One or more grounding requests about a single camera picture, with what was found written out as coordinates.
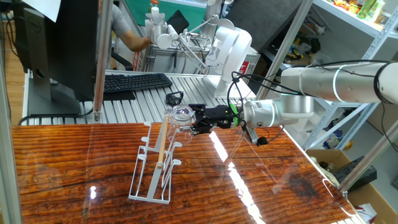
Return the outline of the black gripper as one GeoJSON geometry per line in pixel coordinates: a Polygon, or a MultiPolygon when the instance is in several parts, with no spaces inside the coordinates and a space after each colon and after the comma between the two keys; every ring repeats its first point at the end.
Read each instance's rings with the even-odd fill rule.
{"type": "Polygon", "coordinates": [[[204,116],[209,119],[196,121],[190,126],[190,132],[194,136],[209,134],[216,127],[231,129],[238,126],[237,112],[234,112],[230,106],[218,105],[214,108],[207,108],[206,104],[188,104],[188,106],[198,116],[204,116]]]}

